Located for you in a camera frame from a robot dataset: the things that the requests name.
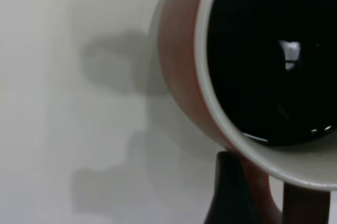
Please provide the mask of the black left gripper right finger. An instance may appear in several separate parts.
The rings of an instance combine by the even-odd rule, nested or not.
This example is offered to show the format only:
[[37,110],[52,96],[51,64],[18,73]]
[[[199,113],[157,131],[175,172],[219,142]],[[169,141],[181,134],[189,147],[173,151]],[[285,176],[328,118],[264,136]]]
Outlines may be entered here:
[[327,224],[330,193],[284,184],[284,224]]

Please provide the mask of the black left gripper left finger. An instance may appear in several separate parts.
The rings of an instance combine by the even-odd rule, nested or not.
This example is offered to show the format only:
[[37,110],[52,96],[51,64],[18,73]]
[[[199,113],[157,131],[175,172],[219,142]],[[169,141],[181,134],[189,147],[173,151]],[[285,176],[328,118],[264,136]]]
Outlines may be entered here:
[[213,199],[206,224],[257,223],[257,210],[239,158],[230,152],[216,156]]

